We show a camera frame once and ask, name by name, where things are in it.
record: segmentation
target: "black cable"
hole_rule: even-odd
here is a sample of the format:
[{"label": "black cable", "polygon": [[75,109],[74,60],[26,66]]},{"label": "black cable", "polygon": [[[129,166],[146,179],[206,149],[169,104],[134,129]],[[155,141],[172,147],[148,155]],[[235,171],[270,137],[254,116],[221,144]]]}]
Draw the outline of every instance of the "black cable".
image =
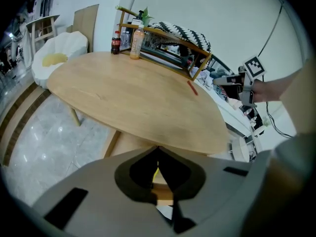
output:
[{"label": "black cable", "polygon": [[[275,25],[273,26],[273,28],[272,28],[272,30],[271,30],[271,32],[270,32],[270,35],[269,35],[269,37],[267,38],[266,43],[264,44],[263,48],[261,49],[260,53],[258,54],[258,57],[260,56],[260,54],[262,53],[262,51],[265,49],[266,45],[268,44],[269,39],[270,39],[271,36],[272,36],[272,33],[274,32],[274,30],[275,30],[275,28],[276,28],[276,26],[277,26],[277,22],[278,22],[278,19],[280,18],[280,15],[281,15],[281,12],[282,12],[282,8],[283,8],[283,3],[281,4],[280,11],[278,12],[278,16],[277,16],[277,18],[276,18]],[[275,129],[275,131],[276,131],[279,135],[281,135],[281,136],[283,136],[283,137],[285,137],[285,138],[288,138],[288,139],[289,139],[289,138],[292,138],[291,135],[288,135],[288,134],[286,134],[286,133],[280,131],[280,130],[277,128],[276,123],[275,123],[275,119],[274,119],[274,118],[272,117],[272,115],[269,113],[268,105],[269,105],[269,103],[266,102],[267,115],[268,115],[268,117],[269,117],[269,119],[270,119],[270,122],[271,122],[271,124],[272,124],[272,127]]]},{"label": "black cable", "polygon": [[267,114],[268,114],[268,117],[269,117],[269,119],[270,119],[270,122],[271,122],[272,127],[275,129],[275,131],[276,131],[279,135],[283,136],[284,138],[287,138],[287,139],[292,138],[291,135],[286,134],[286,133],[280,131],[280,130],[277,128],[276,123],[275,123],[275,119],[274,119],[274,118],[272,117],[272,115],[269,113],[268,105],[269,105],[269,103],[266,102]]},{"label": "black cable", "polygon": [[277,16],[277,18],[276,18],[275,25],[273,26],[272,31],[270,32],[270,35],[269,35],[269,37],[267,38],[266,43],[264,44],[263,48],[261,49],[260,53],[258,54],[258,57],[259,57],[260,54],[262,53],[263,49],[265,49],[266,45],[268,44],[269,39],[270,39],[271,36],[272,36],[272,33],[274,32],[274,30],[275,30],[275,28],[276,28],[276,26],[277,26],[277,22],[278,22],[278,19],[279,19],[280,15],[281,15],[282,8],[283,8],[283,3],[281,4],[280,11],[278,12],[278,16]]}]

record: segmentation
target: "white chair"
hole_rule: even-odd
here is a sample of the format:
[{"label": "white chair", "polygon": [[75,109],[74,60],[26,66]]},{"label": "white chair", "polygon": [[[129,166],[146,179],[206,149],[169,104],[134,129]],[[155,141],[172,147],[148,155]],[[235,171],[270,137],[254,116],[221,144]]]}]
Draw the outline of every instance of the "white chair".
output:
[{"label": "white chair", "polygon": [[32,74],[37,85],[47,88],[46,82],[50,74],[62,63],[43,67],[43,58],[51,53],[63,53],[68,60],[76,58],[87,53],[88,39],[80,32],[61,33],[60,35],[49,39],[45,45],[34,55],[32,64]]}]

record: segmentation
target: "wooden shelf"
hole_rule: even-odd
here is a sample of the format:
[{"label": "wooden shelf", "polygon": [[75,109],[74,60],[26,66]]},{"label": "wooden shelf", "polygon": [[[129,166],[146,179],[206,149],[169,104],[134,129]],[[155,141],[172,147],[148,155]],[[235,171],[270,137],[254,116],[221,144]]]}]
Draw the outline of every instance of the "wooden shelf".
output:
[{"label": "wooden shelf", "polygon": [[[121,27],[128,27],[128,28],[134,28],[134,29],[138,29],[138,25],[131,25],[131,24],[120,24]],[[188,41],[185,41],[183,39],[180,39],[170,33],[166,33],[160,29],[155,29],[155,28],[151,28],[151,27],[144,27],[144,31],[146,32],[150,32],[150,33],[154,33],[154,34],[157,34],[159,36],[162,36],[162,37],[165,37],[165,38],[168,38],[168,39],[171,39],[173,41],[175,41],[176,43],[179,43],[179,44],[182,44],[186,47],[188,47],[189,49],[191,50],[194,50],[198,53],[201,53],[205,56],[208,56],[209,53],[198,48],[196,45],[192,44],[191,42],[188,42]]]},{"label": "wooden shelf", "polygon": [[162,52],[159,49],[152,50],[152,49],[150,49],[148,47],[145,47],[145,46],[142,46],[141,52],[150,54],[150,55],[155,56],[155,57],[157,57],[159,59],[167,61],[167,62],[169,62],[169,63],[171,63],[171,64],[173,64],[173,65],[175,65],[177,67],[180,67],[181,69],[188,70],[187,68],[182,66],[182,57],[175,57],[175,56],[169,55],[166,52]]},{"label": "wooden shelf", "polygon": [[[141,50],[140,59],[143,59],[143,60],[145,60],[145,61],[149,61],[149,62],[158,64],[158,65],[160,65],[160,66],[162,66],[162,67],[164,67],[164,68],[167,68],[167,69],[169,69],[169,70],[172,70],[172,71],[176,72],[177,74],[180,74],[180,75],[186,77],[187,79],[192,80],[192,78],[191,78],[191,76],[190,76],[190,73],[189,73],[189,71],[188,71],[187,69],[181,69],[181,68],[176,69],[176,68],[169,67],[169,66],[167,66],[166,64],[164,64],[164,63],[162,63],[162,62],[160,62],[160,61],[157,61],[157,60],[155,60],[155,59],[152,59],[151,57],[148,57],[148,56],[144,55],[142,52],[144,52],[144,51]],[[120,53],[129,55],[129,54],[130,54],[130,48],[121,50]]]}]

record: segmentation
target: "white wall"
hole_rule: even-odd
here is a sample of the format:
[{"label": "white wall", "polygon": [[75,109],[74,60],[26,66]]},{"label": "white wall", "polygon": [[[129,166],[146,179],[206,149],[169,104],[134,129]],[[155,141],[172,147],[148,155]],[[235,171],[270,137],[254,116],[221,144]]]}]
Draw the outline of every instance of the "white wall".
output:
[{"label": "white wall", "polygon": [[[134,1],[135,1],[135,0],[120,0],[119,3],[118,3],[118,5],[119,5],[119,6],[122,6],[122,7],[124,7],[124,8],[126,8],[126,9],[131,10]],[[122,12],[121,12],[120,10],[117,10],[117,11],[116,11],[116,15],[115,15],[114,25],[113,25],[113,33],[112,33],[113,35],[114,35],[115,31],[118,30],[117,24],[118,24],[119,21],[120,21],[121,15],[122,15]],[[127,13],[124,15],[124,21],[123,21],[124,23],[127,23],[128,16],[129,16],[129,14],[127,14]]]},{"label": "white wall", "polygon": [[33,13],[34,13],[33,20],[38,19],[40,16],[41,0],[35,0],[35,2],[36,2],[36,4],[34,4],[34,8],[33,8]]},{"label": "white wall", "polygon": [[110,51],[113,22],[116,15],[115,6],[120,0],[53,0],[52,15],[60,14],[56,20],[57,31],[73,24],[74,13],[79,9],[99,4],[94,28],[93,50]]},{"label": "white wall", "polygon": [[[202,32],[212,52],[237,73],[242,62],[259,54],[277,19],[279,0],[135,0],[132,10],[148,6],[152,22],[168,21]],[[293,25],[282,12],[275,32],[262,52],[266,80],[287,76],[302,67],[301,50]],[[270,113],[280,102],[269,105]],[[265,105],[258,112],[266,115]]]},{"label": "white wall", "polygon": [[[276,127],[281,130],[282,132],[294,136],[296,135],[296,130],[293,125],[293,122],[291,121],[291,118],[288,114],[288,112],[282,107],[282,114],[276,119]],[[262,146],[262,150],[270,150],[274,149],[277,145],[279,145],[281,142],[287,140],[286,138],[279,135],[272,125],[269,125],[266,129],[264,134],[258,136],[259,141]]]}]

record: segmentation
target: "wooden shelf unit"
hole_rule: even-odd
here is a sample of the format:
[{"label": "wooden shelf unit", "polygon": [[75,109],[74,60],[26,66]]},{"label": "wooden shelf unit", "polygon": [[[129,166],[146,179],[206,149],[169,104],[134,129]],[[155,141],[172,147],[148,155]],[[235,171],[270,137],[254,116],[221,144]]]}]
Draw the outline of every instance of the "wooden shelf unit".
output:
[{"label": "wooden shelf unit", "polygon": [[[133,15],[133,16],[137,16],[137,13],[135,13],[135,12],[133,12],[133,11],[130,11],[130,10],[126,9],[126,8],[123,8],[123,7],[121,7],[121,6],[118,6],[118,7],[117,7],[117,10],[122,11],[122,14],[121,14],[121,17],[120,17],[120,22],[119,22],[119,29],[118,29],[118,30],[119,30],[119,34],[121,33],[122,27],[133,28],[133,29],[134,29],[134,30],[133,30],[133,34],[134,34],[135,29],[138,29],[138,25],[123,24],[123,20],[124,20],[124,15],[125,15],[125,13],[128,13],[128,14]],[[185,40],[183,40],[183,39],[180,39],[180,38],[178,38],[178,37],[176,37],[176,36],[174,36],[174,35],[172,35],[172,34],[170,34],[170,33],[164,32],[164,31],[162,31],[162,30],[160,30],[160,29],[155,29],[155,28],[152,28],[152,27],[144,27],[144,31],[145,31],[145,32],[149,32],[149,33],[153,33],[153,34],[156,34],[156,35],[159,35],[159,36],[162,36],[162,37],[165,37],[165,38],[167,38],[167,39],[170,39],[170,40],[172,40],[172,41],[174,41],[174,42],[176,42],[176,43],[179,43],[179,44],[181,44],[181,45],[183,45],[183,46],[185,46],[185,47],[188,47],[189,49],[191,49],[191,50],[193,50],[193,51],[195,51],[195,52],[198,53],[198,55],[195,57],[195,60],[193,61],[192,65],[190,66],[190,68],[184,68],[184,67],[182,67],[183,72],[182,72],[182,71],[179,71],[179,70],[175,70],[175,69],[170,68],[170,67],[167,67],[166,65],[164,65],[164,64],[162,64],[162,63],[159,63],[159,62],[157,62],[157,61],[154,61],[154,60],[145,58],[144,56],[143,56],[143,57],[142,57],[142,56],[140,57],[141,59],[148,60],[148,61],[150,61],[150,62],[159,64],[159,65],[161,65],[161,66],[163,66],[163,67],[165,67],[165,68],[168,68],[168,69],[170,69],[170,70],[172,70],[172,71],[174,71],[174,72],[176,72],[176,73],[178,73],[178,74],[180,74],[180,75],[182,75],[182,76],[184,76],[184,77],[186,77],[186,78],[188,78],[188,79],[190,79],[190,80],[192,80],[192,81],[194,81],[194,80],[196,79],[196,77],[199,75],[199,73],[202,71],[202,69],[205,67],[205,65],[207,64],[207,62],[209,61],[209,59],[210,59],[211,56],[212,56],[211,53],[206,52],[206,51],[204,51],[203,49],[200,49],[199,47],[197,47],[197,46],[194,45],[193,43],[188,42],[188,41],[185,41]],[[129,55],[129,53],[130,53],[130,48],[125,49],[125,50],[121,50],[120,52],[123,53],[123,54]],[[192,76],[190,75],[190,71],[193,69],[193,67],[194,67],[194,65],[195,65],[195,63],[196,63],[196,61],[198,60],[198,58],[201,57],[201,55],[202,55],[202,57],[203,57],[203,56],[205,57],[205,60],[204,60],[204,62],[201,64],[201,66],[199,67],[199,69],[196,71],[196,73],[195,73],[195,74],[193,75],[193,77],[192,77]]]}]

